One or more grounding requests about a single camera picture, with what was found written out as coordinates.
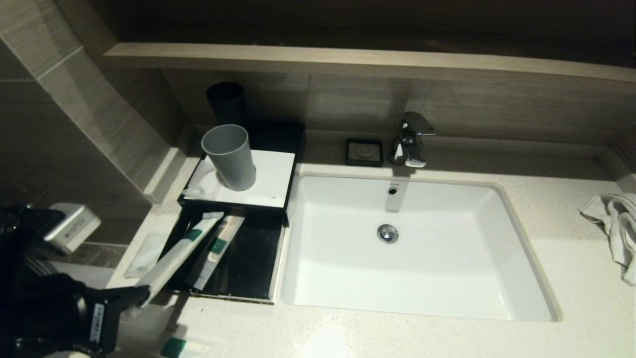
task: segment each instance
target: countertop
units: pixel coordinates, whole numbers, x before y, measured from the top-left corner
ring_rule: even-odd
[[[332,147],[313,146],[299,174],[405,174],[388,166],[335,165],[340,159]],[[123,273],[147,233],[170,232],[180,212],[176,198],[197,160],[188,158],[164,203],[152,207],[109,287],[137,281],[123,278]],[[210,357],[636,357],[635,290],[621,281],[603,231],[577,210],[595,194],[621,192],[595,159],[436,149],[429,153],[427,167],[412,173],[410,180],[501,188],[538,263],[558,320],[460,319],[286,304],[280,290],[288,229],[274,273],[273,306],[157,297],[159,304],[122,321],[122,356],[156,350],[173,334],[210,342]]]

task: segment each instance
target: soap dish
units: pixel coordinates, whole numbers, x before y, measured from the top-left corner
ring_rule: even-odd
[[[381,167],[384,161],[381,141],[347,139],[346,151],[348,166]]]

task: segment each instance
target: sink drain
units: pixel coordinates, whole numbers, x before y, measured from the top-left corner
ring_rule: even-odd
[[[398,240],[398,230],[389,224],[380,225],[378,227],[378,237],[386,243],[394,243]]]

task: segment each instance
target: wall tile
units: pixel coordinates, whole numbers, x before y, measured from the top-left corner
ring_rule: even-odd
[[[174,147],[170,149],[162,165],[157,169],[155,176],[144,188],[144,194],[151,203],[160,204],[164,201],[175,179],[181,173],[188,155],[195,147],[201,147],[201,136],[197,135],[190,124],[186,124]]]
[[[0,118],[5,203],[83,203],[102,219],[90,240],[132,239],[150,203],[37,82],[0,82]]]
[[[636,96],[514,83],[432,82],[421,112],[439,134],[609,143],[636,115]]]
[[[75,53],[40,81],[95,145],[143,189],[170,144],[121,96],[86,52]]]
[[[614,146],[601,154],[598,162],[623,192],[636,192],[636,158],[621,153],[620,147]]]
[[[629,128],[616,140],[614,146],[625,159],[632,173],[636,173],[636,129]]]
[[[102,69],[106,80],[168,143],[188,122],[168,81],[159,69]]]
[[[53,0],[0,1],[0,34],[35,77],[81,46]]]
[[[606,145],[636,118],[636,96],[556,85],[442,82],[296,73],[165,71],[195,127],[213,124],[207,87],[233,80],[253,117],[300,118],[308,129],[395,131],[404,111],[444,136]]]
[[[0,81],[32,80],[33,77],[20,63],[10,48],[0,39]]]

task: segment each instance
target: white sink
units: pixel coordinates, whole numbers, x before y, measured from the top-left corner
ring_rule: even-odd
[[[387,193],[391,187],[396,194]],[[382,224],[397,229],[397,241],[378,237]],[[355,310],[554,320],[522,240],[493,187],[305,176],[282,299]]]

